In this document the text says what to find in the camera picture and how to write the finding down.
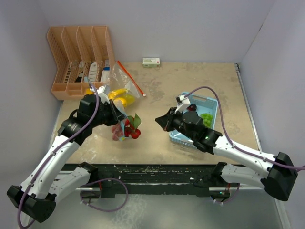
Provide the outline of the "yellow mango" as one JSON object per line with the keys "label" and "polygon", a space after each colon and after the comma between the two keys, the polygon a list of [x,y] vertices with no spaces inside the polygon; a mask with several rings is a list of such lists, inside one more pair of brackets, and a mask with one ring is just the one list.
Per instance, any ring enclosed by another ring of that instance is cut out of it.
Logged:
{"label": "yellow mango", "polygon": [[126,107],[128,105],[127,100],[125,98],[119,97],[116,99],[117,101],[121,102],[121,104]]}

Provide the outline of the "yellow banana bunch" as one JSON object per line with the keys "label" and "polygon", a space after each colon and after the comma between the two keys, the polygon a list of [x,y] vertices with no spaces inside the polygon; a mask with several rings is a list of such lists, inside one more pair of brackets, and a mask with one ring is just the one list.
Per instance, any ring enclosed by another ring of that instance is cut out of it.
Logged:
{"label": "yellow banana bunch", "polygon": [[124,94],[126,92],[128,92],[128,90],[126,88],[115,89],[108,93],[108,98],[111,100],[114,100],[115,98],[117,98],[118,96],[120,96],[121,94]]}

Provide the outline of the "clear orange-zipper bag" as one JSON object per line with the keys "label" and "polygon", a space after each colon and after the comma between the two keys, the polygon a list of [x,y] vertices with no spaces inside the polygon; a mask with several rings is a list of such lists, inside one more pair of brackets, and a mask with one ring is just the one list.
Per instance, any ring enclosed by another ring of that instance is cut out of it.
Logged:
{"label": "clear orange-zipper bag", "polygon": [[137,84],[137,82],[132,78],[131,74],[126,70],[121,62],[117,61],[110,70],[109,80],[106,85],[109,85],[110,91],[120,88],[126,88],[128,92],[121,94],[119,97],[123,97],[126,94],[133,95],[136,100],[134,103],[139,102],[143,99],[146,94]]}

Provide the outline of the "light blue plastic basket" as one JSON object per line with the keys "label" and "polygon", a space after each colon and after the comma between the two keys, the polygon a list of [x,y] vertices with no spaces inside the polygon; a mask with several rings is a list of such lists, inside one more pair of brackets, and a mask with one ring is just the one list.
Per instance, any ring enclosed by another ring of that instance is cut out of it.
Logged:
{"label": "light blue plastic basket", "polygon": [[[214,129],[215,123],[216,123],[216,117],[217,117],[217,110],[218,110],[218,101],[213,98],[209,97],[204,97],[200,95],[195,95],[191,94],[188,96],[188,99],[191,104],[196,104],[197,106],[197,114],[200,116],[203,113],[209,113],[213,116],[212,124],[211,124],[211,129]],[[190,147],[190,148],[195,148],[193,145],[193,141],[186,136],[182,135],[178,131],[174,130],[169,133],[169,139],[170,141]]]}

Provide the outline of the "green grape bunch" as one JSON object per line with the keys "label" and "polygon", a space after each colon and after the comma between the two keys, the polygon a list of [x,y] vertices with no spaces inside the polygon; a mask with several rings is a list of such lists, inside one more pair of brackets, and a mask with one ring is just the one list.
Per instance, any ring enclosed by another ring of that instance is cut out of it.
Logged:
{"label": "green grape bunch", "polygon": [[200,117],[203,119],[203,124],[210,128],[213,120],[213,116],[209,113],[203,113],[200,115]]}

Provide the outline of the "clear blue-zipper bag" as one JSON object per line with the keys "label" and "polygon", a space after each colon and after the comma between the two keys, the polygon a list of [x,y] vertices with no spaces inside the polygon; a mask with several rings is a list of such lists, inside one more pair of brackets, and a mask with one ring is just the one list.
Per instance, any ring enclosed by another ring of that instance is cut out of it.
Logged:
{"label": "clear blue-zipper bag", "polygon": [[112,140],[113,141],[124,141],[129,139],[130,137],[128,135],[125,135],[127,133],[126,129],[126,122],[127,122],[127,114],[125,111],[125,107],[123,106],[123,103],[119,100],[114,100],[114,104],[118,110],[123,113],[123,120],[118,121],[118,123],[114,126],[112,126]]}

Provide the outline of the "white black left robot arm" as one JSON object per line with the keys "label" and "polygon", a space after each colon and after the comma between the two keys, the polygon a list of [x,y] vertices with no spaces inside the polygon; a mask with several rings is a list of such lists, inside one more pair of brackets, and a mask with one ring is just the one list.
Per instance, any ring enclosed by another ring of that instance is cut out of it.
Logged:
{"label": "white black left robot arm", "polygon": [[7,196],[18,210],[17,222],[24,226],[21,215],[25,214],[39,223],[47,220],[56,205],[78,187],[93,187],[98,182],[97,167],[83,162],[71,173],[59,180],[56,176],[67,160],[100,125],[113,126],[126,118],[113,100],[91,94],[84,96],[78,109],[71,112],[61,124],[48,152],[39,165],[20,185],[12,185]]}

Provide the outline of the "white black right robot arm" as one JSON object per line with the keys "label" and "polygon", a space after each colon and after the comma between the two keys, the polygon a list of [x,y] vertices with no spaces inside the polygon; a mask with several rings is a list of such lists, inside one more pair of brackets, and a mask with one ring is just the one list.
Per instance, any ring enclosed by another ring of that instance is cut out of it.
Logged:
{"label": "white black right robot arm", "polygon": [[239,164],[217,165],[212,182],[222,187],[226,183],[241,183],[260,187],[275,199],[287,201],[298,176],[291,158],[282,152],[277,155],[254,150],[232,141],[222,133],[206,127],[195,112],[169,111],[155,119],[166,132],[178,131],[191,139],[196,149],[211,155],[223,156]]}

